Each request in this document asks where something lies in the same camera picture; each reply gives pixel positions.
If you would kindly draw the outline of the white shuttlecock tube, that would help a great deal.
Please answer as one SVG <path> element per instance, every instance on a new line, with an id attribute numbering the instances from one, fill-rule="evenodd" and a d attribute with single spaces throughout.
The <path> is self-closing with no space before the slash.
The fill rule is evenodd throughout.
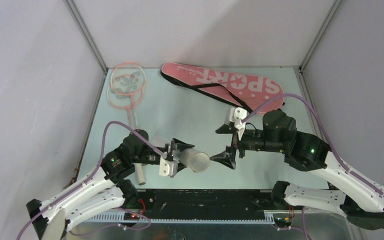
<path id="1" fill-rule="evenodd" d="M 179 162 L 194 173 L 201 173 L 209 168 L 211 160 L 207 153 L 194 148 L 187 148 L 179 154 Z"/>

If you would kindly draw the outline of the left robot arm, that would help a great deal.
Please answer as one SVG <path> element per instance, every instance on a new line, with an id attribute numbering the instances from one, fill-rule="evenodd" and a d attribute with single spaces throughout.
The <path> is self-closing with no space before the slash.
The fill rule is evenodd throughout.
<path id="1" fill-rule="evenodd" d="M 138 191 L 127 178 L 135 164 L 159 165 L 160 175 L 174 176 L 186 165 L 182 154 L 194 149 L 176 138 L 163 147 L 149 142 L 143 129 L 133 130 L 119 147 L 101 154 L 97 166 L 49 200 L 32 199 L 26 207 L 40 240 L 61 240 L 84 221 L 110 209 L 131 209 Z"/>

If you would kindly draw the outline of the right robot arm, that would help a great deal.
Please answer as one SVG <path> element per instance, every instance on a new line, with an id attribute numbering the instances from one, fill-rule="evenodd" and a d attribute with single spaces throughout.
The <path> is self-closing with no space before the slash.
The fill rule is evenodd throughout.
<path id="1" fill-rule="evenodd" d="M 234 169 L 236 158 L 243 158 L 246 151 L 283 154 L 290 167 L 326 180 L 333 189 L 314 189 L 279 180 L 270 195 L 275 208 L 316 208 L 345 217 L 365 230 L 384 229 L 384 185 L 361 176 L 347 163 L 339 163 L 325 141 L 298 131 L 296 120 L 282 110 L 264 114 L 262 129 L 246 128 L 246 115 L 247 111 L 240 107 L 228 111 L 225 123 L 216 133 L 230 134 L 231 144 L 212 156 L 212 161 Z"/>

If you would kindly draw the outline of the pink sport racket bag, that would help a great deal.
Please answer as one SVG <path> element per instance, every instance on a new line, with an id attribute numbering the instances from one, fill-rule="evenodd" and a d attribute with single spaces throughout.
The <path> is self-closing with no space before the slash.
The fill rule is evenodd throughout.
<path id="1" fill-rule="evenodd" d="M 249 113 L 267 100 L 279 96 L 257 113 L 262 115 L 284 105 L 283 88 L 276 81 L 261 75 L 243 74 L 166 62 L 161 76 L 170 83 L 184 87 Z"/>

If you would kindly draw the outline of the aluminium front frame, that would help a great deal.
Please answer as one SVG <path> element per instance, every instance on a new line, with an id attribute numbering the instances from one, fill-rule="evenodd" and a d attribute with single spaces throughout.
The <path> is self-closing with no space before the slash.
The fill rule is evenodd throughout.
<path id="1" fill-rule="evenodd" d="M 268 190 L 144 189 L 146 220 L 120 210 L 91 217 L 69 240 L 352 240 L 340 216 L 277 207 Z"/>

